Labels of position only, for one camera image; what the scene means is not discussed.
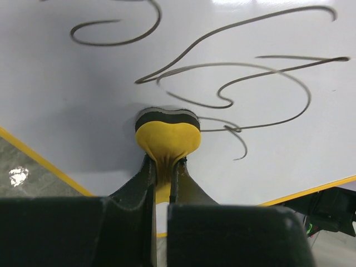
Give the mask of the yellow-framed whiteboard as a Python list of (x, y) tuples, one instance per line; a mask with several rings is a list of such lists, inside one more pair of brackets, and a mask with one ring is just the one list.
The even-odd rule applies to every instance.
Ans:
[(355, 2), (1, 2), (1, 135), (21, 150), (110, 194), (148, 107), (198, 116), (189, 171), (219, 203), (355, 181)]

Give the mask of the yellow bone-shaped eraser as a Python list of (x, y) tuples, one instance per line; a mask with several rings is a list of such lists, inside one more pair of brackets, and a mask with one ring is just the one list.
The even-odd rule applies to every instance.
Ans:
[(200, 146), (198, 117), (187, 109), (145, 108), (136, 117), (135, 139), (156, 165), (156, 203), (169, 202), (176, 164)]

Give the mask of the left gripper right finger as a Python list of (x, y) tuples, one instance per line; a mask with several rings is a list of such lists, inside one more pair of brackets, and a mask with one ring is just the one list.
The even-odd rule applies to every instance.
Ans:
[(174, 166), (169, 203), (184, 205), (218, 204), (190, 176), (187, 169), (187, 158), (179, 160)]

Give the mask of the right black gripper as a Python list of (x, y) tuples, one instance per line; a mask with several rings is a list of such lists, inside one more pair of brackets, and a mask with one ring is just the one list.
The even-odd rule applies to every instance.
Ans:
[(283, 206), (304, 215), (308, 236), (322, 230), (355, 236), (354, 191), (332, 187), (285, 201)]

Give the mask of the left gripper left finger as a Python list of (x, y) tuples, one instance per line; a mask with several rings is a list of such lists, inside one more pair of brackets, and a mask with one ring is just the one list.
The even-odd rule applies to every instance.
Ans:
[(144, 156), (138, 173), (110, 195), (114, 247), (121, 266), (156, 266), (155, 162)]

